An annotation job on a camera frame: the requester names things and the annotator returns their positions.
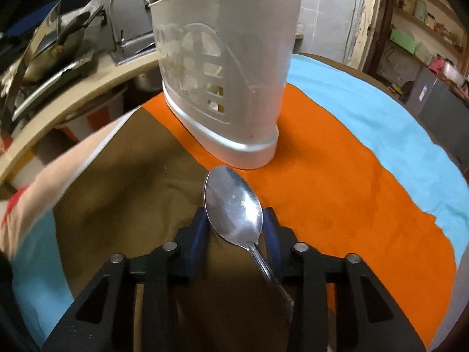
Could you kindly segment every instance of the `shelf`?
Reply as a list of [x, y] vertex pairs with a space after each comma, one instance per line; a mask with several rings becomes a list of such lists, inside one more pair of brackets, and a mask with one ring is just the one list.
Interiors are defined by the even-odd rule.
[[462, 53], [458, 49], [456, 49], [452, 44], [446, 42], [443, 36], [431, 30], [424, 22], [420, 21], [417, 17], [414, 17], [412, 14], [407, 13], [406, 11], [403, 11], [400, 8], [394, 8], [394, 12], [426, 31], [430, 36], [432, 36], [436, 41], [446, 47], [449, 51], [458, 54], [458, 57], [462, 56]]
[[461, 21], [459, 21], [458, 16], [456, 13], [454, 13], [449, 7], [447, 7], [444, 3], [442, 3], [440, 0], [428, 0], [431, 2], [433, 5], [435, 5], [438, 9], [440, 9], [446, 16], [451, 18], [454, 22], [456, 22], [460, 27], [464, 28], [464, 25], [461, 24]]

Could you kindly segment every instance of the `sink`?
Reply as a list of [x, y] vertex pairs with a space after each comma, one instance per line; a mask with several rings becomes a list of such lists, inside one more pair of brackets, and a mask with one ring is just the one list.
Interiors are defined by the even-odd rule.
[[132, 38], [111, 51], [111, 58], [116, 65], [136, 60], [137, 58], [150, 54], [156, 50], [153, 32], [149, 32]]

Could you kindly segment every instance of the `tablecloth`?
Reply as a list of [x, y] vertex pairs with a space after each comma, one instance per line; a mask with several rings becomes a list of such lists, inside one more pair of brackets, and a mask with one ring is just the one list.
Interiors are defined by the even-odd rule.
[[[443, 149], [382, 91], [294, 55], [274, 159], [238, 172], [264, 207], [322, 253], [357, 253], [426, 346], [469, 239], [469, 189]], [[207, 153], [162, 94], [79, 143], [10, 200], [0, 248], [41, 345], [112, 253], [171, 240], [202, 204]], [[248, 253], [210, 235], [177, 292], [192, 351], [284, 351], [288, 330]]]

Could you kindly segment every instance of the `cable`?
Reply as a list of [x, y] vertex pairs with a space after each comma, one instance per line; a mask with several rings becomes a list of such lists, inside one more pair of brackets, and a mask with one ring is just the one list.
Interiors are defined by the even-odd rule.
[[349, 33], [347, 34], [347, 41], [345, 42], [345, 50], [344, 50], [344, 57], [342, 59], [342, 63], [345, 64], [345, 58], [347, 56], [347, 48], [349, 47], [349, 41], [350, 41], [350, 33], [352, 32], [352, 26], [353, 26], [353, 19], [355, 18], [355, 11], [356, 11], [356, 0], [353, 4], [353, 11], [352, 11], [352, 18], [350, 20], [350, 27], [349, 27]]

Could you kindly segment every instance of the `orange cloth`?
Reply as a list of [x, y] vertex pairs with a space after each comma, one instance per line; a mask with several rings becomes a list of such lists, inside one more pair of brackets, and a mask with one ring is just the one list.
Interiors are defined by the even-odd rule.
[[[172, 114], [162, 94], [144, 108], [202, 166], [222, 164]], [[361, 255], [428, 346], [456, 273], [453, 249], [435, 217], [423, 213], [334, 116], [289, 84], [278, 128], [275, 158], [238, 173], [299, 240], [325, 254]]]

